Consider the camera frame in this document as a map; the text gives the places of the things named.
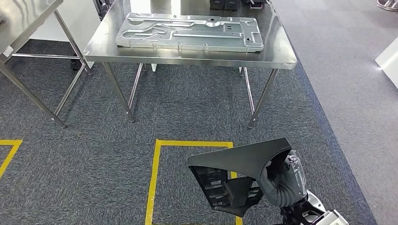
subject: stainless steel table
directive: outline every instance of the stainless steel table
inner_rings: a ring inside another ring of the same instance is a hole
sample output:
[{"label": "stainless steel table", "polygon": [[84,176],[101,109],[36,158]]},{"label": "stainless steel table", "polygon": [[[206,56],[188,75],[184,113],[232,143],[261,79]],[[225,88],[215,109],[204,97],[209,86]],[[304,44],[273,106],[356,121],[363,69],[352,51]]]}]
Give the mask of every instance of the stainless steel table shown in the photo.
[{"label": "stainless steel table", "polygon": [[[126,15],[130,12],[254,17],[257,19],[263,37],[264,50],[255,53],[233,53],[118,47],[115,43],[116,35]],[[297,63],[296,55],[272,4],[265,4],[263,9],[250,9],[249,5],[241,4],[238,11],[211,10],[209,0],[116,0],[91,38],[84,51],[84,55],[89,61],[103,62],[107,75],[130,121],[134,120],[131,113],[131,106],[140,72],[145,63],[151,63],[153,69],[155,69],[156,64],[239,67],[240,71],[243,69],[252,112],[252,118],[249,122],[250,128],[253,127],[258,117],[278,70],[294,69]],[[125,100],[115,79],[109,64],[110,62],[140,63],[128,102]],[[273,69],[256,107],[254,106],[250,91],[247,67]]]},{"label": "stainless steel table", "polygon": [[[88,74],[92,72],[66,27],[65,22],[56,10],[62,2],[63,0],[0,0],[0,15],[2,15],[5,20],[0,23],[0,71],[21,89],[26,96],[34,101],[48,117],[57,122],[61,127],[65,127],[65,124],[58,118],[58,114],[63,108],[83,70],[86,70]],[[57,18],[77,56],[16,53],[52,13],[54,13]],[[77,59],[82,62],[82,66],[53,113],[4,65],[11,56]]]}]

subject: table top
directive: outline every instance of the table top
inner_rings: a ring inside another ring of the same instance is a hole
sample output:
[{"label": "table top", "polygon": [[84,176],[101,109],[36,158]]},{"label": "table top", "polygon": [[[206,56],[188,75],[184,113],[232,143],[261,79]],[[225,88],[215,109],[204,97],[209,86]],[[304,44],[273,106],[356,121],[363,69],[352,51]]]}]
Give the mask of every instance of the table top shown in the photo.
[{"label": "table top", "polygon": [[[228,67],[293,69],[297,58],[272,5],[250,9],[240,4],[237,11],[210,9],[209,0],[116,0],[87,45],[88,61],[157,64],[191,64]],[[195,50],[126,48],[115,38],[128,13],[210,15],[256,18],[263,38],[261,52],[213,52]]]},{"label": "table top", "polygon": [[0,0],[0,53],[26,43],[63,0]]}]

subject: rectangular floor marking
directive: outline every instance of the rectangular floor marking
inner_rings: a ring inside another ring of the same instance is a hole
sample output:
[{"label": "rectangular floor marking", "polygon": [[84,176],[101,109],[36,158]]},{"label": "rectangular floor marking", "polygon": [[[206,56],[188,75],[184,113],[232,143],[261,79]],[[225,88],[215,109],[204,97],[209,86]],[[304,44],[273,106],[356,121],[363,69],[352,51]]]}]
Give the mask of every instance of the rectangular floor marking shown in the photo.
[{"label": "rectangular floor marking", "polygon": [[3,175],[4,171],[6,170],[8,164],[11,162],[12,158],[14,157],[16,151],[21,145],[22,140],[0,140],[0,145],[12,145],[11,151],[8,153],[6,159],[0,166],[0,178]]},{"label": "rectangular floor marking", "polygon": [[[153,154],[152,175],[149,184],[148,202],[146,204],[145,225],[152,225],[153,207],[155,202],[156,181],[158,179],[159,159],[162,146],[191,146],[191,147],[225,147],[232,148],[232,142],[201,142],[201,141],[166,141],[156,139]],[[237,173],[231,172],[231,178],[236,178]],[[242,225],[242,218],[235,217],[235,225]]]}]

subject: white object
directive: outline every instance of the white object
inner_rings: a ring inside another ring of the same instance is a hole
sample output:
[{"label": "white object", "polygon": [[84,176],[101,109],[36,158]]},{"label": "white object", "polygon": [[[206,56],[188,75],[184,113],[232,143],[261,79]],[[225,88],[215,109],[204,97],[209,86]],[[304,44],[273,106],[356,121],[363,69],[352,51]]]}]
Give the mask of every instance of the white object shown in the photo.
[{"label": "white object", "polygon": [[[92,0],[64,0],[57,10],[80,51],[83,52],[100,24],[94,2]],[[30,39],[69,41],[54,15],[48,17]],[[92,67],[94,62],[88,62],[88,64]]]},{"label": "white object", "polygon": [[8,46],[4,51],[3,54],[8,58],[12,52],[14,51],[14,49],[11,46]]},{"label": "white object", "polygon": [[376,63],[398,88],[398,38],[376,58]]},{"label": "white object", "polygon": [[156,66],[157,66],[158,64],[153,64],[153,63],[151,63],[151,67],[152,67],[152,71],[156,71]]}]

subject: table caster wheel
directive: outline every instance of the table caster wheel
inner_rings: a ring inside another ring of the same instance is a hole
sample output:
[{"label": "table caster wheel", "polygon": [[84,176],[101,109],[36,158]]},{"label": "table caster wheel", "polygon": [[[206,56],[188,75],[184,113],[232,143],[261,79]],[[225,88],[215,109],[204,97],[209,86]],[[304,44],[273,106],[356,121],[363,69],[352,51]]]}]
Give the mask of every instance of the table caster wheel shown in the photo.
[{"label": "table caster wheel", "polygon": [[78,71],[82,67],[82,62],[80,60],[70,60],[70,67],[72,68],[73,71]]}]

